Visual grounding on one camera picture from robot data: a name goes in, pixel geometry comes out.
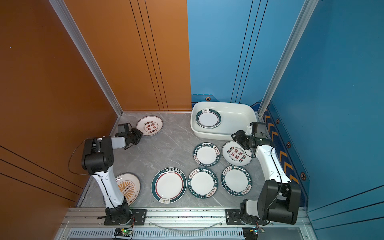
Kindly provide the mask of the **small green rimmed plate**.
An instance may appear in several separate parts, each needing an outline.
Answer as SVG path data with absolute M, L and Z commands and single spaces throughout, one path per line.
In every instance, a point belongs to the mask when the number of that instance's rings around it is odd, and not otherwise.
M 197 124 L 205 129 L 213 129 L 221 124 L 221 115 L 212 109 L 203 109 L 196 115 Z

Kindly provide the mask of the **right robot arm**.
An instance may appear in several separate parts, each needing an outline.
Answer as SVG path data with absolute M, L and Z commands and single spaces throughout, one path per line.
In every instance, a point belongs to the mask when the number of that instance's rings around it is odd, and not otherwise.
M 240 205 L 240 220 L 245 225 L 265 226 L 269 222 L 295 225 L 302 191 L 298 183 L 284 172 L 275 144 L 263 133 L 247 135 L 239 130 L 232 139 L 250 150 L 262 167 L 265 183 L 257 200 L 244 200 Z

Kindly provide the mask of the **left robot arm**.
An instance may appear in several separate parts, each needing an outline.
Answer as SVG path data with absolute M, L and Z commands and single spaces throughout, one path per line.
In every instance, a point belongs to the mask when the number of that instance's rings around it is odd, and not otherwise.
M 136 201 L 141 189 L 139 178 L 131 173 L 118 177 L 114 174 L 114 150 L 137 145 L 143 133 L 130 124 L 118 126 L 114 137 L 85 140 L 82 168 L 98 183 L 105 202 L 106 226 L 131 225 L 135 217 L 130 205 Z

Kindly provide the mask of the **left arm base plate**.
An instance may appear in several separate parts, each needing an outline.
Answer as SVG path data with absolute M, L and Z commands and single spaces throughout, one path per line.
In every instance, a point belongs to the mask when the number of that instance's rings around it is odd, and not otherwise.
M 147 217 L 146 209 L 131 209 L 128 215 L 121 213 L 107 214 L 105 226 L 143 226 Z

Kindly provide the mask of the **plate with red coin pattern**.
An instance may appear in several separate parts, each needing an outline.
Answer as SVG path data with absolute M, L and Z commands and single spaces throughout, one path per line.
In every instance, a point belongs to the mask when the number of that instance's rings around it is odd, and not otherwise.
M 163 120 L 160 117 L 146 116 L 138 121 L 136 128 L 141 131 L 144 136 L 153 136 L 162 130 L 163 125 Z

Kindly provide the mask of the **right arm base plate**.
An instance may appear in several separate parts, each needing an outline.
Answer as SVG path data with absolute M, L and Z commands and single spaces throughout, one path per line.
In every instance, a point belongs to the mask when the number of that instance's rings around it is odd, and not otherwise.
M 265 226 L 269 221 L 261 220 L 259 217 L 248 215 L 245 210 L 226 209 L 227 225 L 261 225 Z

